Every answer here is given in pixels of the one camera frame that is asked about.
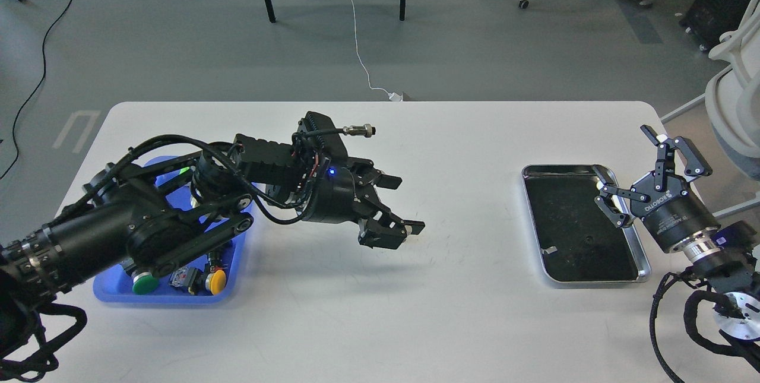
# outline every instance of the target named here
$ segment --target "power cable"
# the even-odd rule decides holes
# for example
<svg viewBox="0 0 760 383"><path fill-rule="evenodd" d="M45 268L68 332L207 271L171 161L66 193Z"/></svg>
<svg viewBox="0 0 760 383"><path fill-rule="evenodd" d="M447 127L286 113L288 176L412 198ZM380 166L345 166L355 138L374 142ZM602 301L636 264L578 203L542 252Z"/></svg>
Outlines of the power cable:
<svg viewBox="0 0 760 383"><path fill-rule="evenodd" d="M13 128L11 128L11 137L13 139L13 147L16 150L16 156L13 158L13 162L11 162L11 165L8 166L8 169L5 169L5 172L3 172L2 175L0 175L0 180L2 180L3 178L5 178L5 175L7 175L8 172L11 171L11 168L13 167L14 164L16 164L16 162L18 161L19 155L21 154L21 150L19 150L19 148L18 148L18 140L16 138L16 124L18 123L18 118L21 115L22 110L24 110L24 107L27 106L27 104L29 103L29 101L34 96L34 94L38 91L38 89L40 88L40 86L43 84L43 81L45 81L45 77L47 76L47 58L46 58L46 55L45 55L45 44L47 43L47 37L50 34L50 30L52 30L52 28L55 26L55 24L57 24L58 21L61 20L61 18L63 17L63 15L66 13L66 11L68 11L68 8L71 7L71 2L72 1L74 1L74 0L68 0L68 4L66 4L66 7L64 8L63 12L61 12L61 14L58 15L58 17L55 19L55 21L53 21L52 24L50 24L50 26L48 27L47 31L45 32L45 37L43 37L43 75L40 78L40 82L38 82L37 86L35 86L35 88L32 91L32 93L29 94L29 98L27 98L27 100L24 101L24 104L22 104L21 107L19 107L18 112L16 112L16 117L13 119Z"/></svg>

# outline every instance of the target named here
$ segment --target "floor marking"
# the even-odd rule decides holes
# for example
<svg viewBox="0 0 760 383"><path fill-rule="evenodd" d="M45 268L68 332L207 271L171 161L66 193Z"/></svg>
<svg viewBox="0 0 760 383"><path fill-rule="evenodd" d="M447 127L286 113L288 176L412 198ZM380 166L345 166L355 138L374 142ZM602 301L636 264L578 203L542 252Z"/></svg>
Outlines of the floor marking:
<svg viewBox="0 0 760 383"><path fill-rule="evenodd" d="M82 131L82 134L79 136L79 141L77 142L77 145L74 146L74 149L71 150L72 153L79 153L82 151L82 148L84 148L84 143L87 142L87 138L90 137L90 134L92 134L93 128L95 128L95 122L97 122L97 119L100 117L100 110L79 110L78 112L71 113L71 116L68 117L68 120L66 121L66 124L63 126L63 129L61 130L61 133L58 134L58 137L55 139L55 142L52 143L52 148L60 148L63 144L63 140L66 139L68 136L68 131L71 130L71 127L74 126L74 122L79 117L84 118L90 118L89 121L87 121L87 126L84 127L84 131Z"/></svg>

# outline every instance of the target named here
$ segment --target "metal connector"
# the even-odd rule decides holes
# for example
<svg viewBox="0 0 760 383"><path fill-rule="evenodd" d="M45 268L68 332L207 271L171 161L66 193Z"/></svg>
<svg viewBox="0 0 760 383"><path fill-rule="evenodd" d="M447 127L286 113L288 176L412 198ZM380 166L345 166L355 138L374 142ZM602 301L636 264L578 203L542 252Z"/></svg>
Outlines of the metal connector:
<svg viewBox="0 0 760 383"><path fill-rule="evenodd" d="M344 135L362 135L364 137L371 137L372 135L375 135L377 130L374 126L371 124L363 124L362 126L343 126L343 134Z"/></svg>

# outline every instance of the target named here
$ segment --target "white table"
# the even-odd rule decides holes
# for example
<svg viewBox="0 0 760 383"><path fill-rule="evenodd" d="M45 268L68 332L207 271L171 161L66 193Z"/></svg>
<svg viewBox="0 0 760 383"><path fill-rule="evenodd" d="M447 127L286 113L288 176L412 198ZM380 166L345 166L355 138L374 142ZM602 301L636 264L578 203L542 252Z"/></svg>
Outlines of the white table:
<svg viewBox="0 0 760 383"><path fill-rule="evenodd" d="M380 197L402 218L425 221L422 234L397 251L371 250L356 243L352 223L277 226L255 214L247 262L225 302L104 304L91 283L61 296L90 322L44 381L668 381L648 313L660 277L686 258L662 254L638 226L648 282L556 289L540 269L520 177L527 164L598 163L629 186L654 169L656 150L639 125L664 131L643 102L124 103L106 118L65 204L148 137L244 133L286 143L307 110L337 126L377 126L371 139L344 138L349 154L404 179ZM686 336L688 294L676 286L661 305L660 348L671 366L687 381L755 380L743 360ZM703 333L717 340L702 315ZM50 333L63 326L47 325Z"/></svg>

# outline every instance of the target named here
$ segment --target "metal tray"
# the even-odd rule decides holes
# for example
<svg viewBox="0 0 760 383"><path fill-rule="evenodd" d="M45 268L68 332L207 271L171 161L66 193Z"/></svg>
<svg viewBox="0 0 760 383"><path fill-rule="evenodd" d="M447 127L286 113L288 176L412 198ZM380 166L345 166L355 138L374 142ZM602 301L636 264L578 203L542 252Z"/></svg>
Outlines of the metal tray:
<svg viewBox="0 0 760 383"><path fill-rule="evenodd" d="M633 227L617 229L594 202L597 164L531 164L522 172L544 273L560 286L644 282L651 272ZM622 212L629 212L617 201Z"/></svg>

